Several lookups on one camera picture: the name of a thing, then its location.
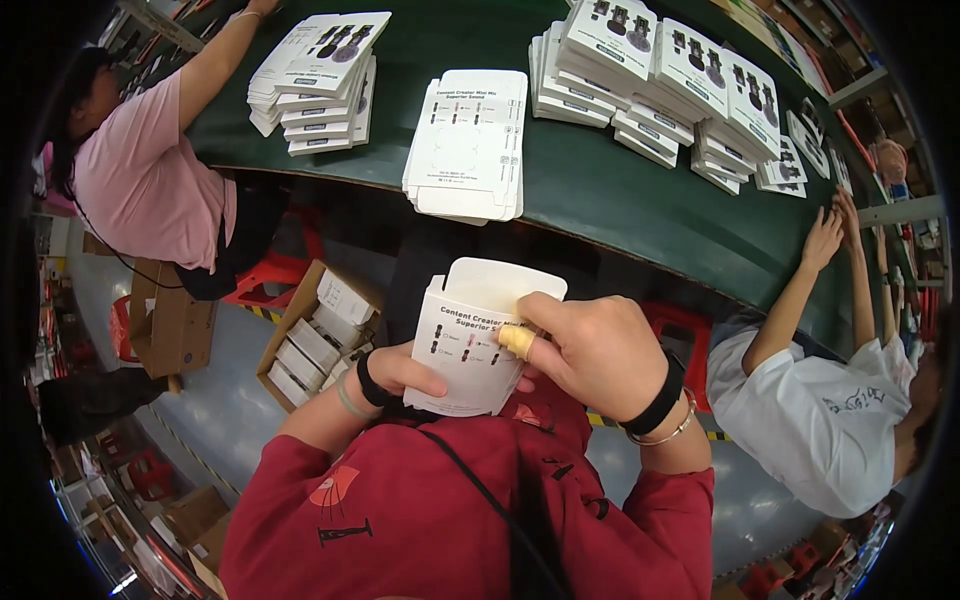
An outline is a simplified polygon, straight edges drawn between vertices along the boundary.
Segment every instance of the stack of boxes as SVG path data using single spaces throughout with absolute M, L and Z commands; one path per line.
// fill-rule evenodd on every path
M 345 150 L 369 139 L 376 57 L 389 12 L 315 14 L 260 65 L 247 100 L 266 137 L 284 129 L 290 156 Z

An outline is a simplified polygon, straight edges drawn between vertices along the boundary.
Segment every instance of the yellow and black tape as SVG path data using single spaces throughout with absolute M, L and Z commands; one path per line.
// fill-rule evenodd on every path
M 273 324 L 279 324 L 280 317 L 283 316 L 275 312 L 266 310 L 264 308 L 260 308 L 259 306 L 247 306 L 246 304 L 240 304 L 240 305 L 243 306 L 245 309 L 249 310 L 250 312 L 252 312 L 257 317 L 260 317 L 261 319 L 266 319 L 267 321 L 270 321 Z
M 587 412 L 587 419 L 589 419 L 591 425 L 596 425 L 597 427 L 616 427 L 617 429 L 623 429 L 620 426 L 620 423 L 615 420 L 604 417 L 603 415 L 597 415 L 596 413 Z M 732 442 L 733 438 L 728 436 L 722 431 L 708 431 L 707 439 L 714 440 L 715 442 Z

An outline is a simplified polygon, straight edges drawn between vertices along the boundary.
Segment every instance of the open cardboard box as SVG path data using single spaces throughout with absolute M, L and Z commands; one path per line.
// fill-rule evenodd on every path
M 325 271 L 326 265 L 319 260 L 314 260 L 313 264 L 310 265 L 310 269 L 307 270 L 306 275 L 300 281 L 300 285 L 297 286 L 297 291 L 294 292 L 290 304 L 284 310 L 283 318 L 277 324 L 274 336 L 270 338 L 270 343 L 267 344 L 267 349 L 263 352 L 263 358 L 260 359 L 260 364 L 256 367 L 256 378 L 288 413 L 294 412 L 297 407 L 270 380 L 267 373 L 270 372 L 270 367 L 274 365 L 276 351 L 286 338 L 287 331 L 290 331 L 300 319 L 310 321 L 313 317 L 313 311 L 320 306 L 320 301 L 317 299 L 317 287 L 320 285 L 320 280 L 324 277 Z M 373 316 L 367 321 L 366 328 L 376 331 L 376 326 L 380 322 L 380 310 L 383 306 L 381 295 L 369 284 L 358 280 L 357 277 L 351 277 L 333 269 L 331 271 L 374 308 Z
M 217 302 L 194 300 L 183 288 L 163 288 L 147 278 L 179 286 L 170 263 L 137 258 L 133 264 L 139 273 L 133 274 L 128 333 L 140 364 L 153 379 L 205 367 L 210 362 Z

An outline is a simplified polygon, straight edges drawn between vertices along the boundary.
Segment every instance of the cardboard box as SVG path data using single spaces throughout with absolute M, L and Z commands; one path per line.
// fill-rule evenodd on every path
M 190 555 L 190 563 L 197 572 L 197 577 L 224 600 L 227 600 L 227 591 L 218 573 L 231 517 L 232 514 L 224 515 L 194 543 L 187 546 L 187 554 Z
M 283 311 L 283 317 L 276 326 L 274 336 L 270 338 L 270 342 L 263 351 L 263 358 L 260 359 L 260 364 L 256 367 L 256 378 L 288 413 L 297 410 L 297 406 L 284 395 L 267 373 L 274 365 L 276 352 L 286 339 L 287 331 L 290 331 L 300 319 L 309 320 L 313 312 L 320 306 L 320 300 L 317 298 L 317 287 L 320 285 L 321 279 L 324 278 L 325 271 L 325 264 L 319 260 L 314 260 L 313 264 L 310 265 L 310 269 L 307 270 L 306 275 L 300 281 L 300 285 L 297 286 L 297 291 L 294 292 L 290 304 Z M 376 331 L 376 326 L 379 323 L 380 307 L 383 305 L 380 295 L 370 286 L 358 281 L 356 277 L 345 276 L 337 271 L 334 271 L 334 275 L 374 307 L 373 316 L 367 322 L 367 329 Z
M 163 285 L 180 285 L 170 263 L 137 258 L 134 267 Z M 130 300 L 130 344 L 140 364 L 153 379 L 205 367 L 217 302 L 194 300 L 182 288 L 162 288 L 144 276 L 133 274 Z
M 224 499 L 213 486 L 194 490 L 165 509 L 161 516 L 184 546 L 189 546 L 229 513 Z

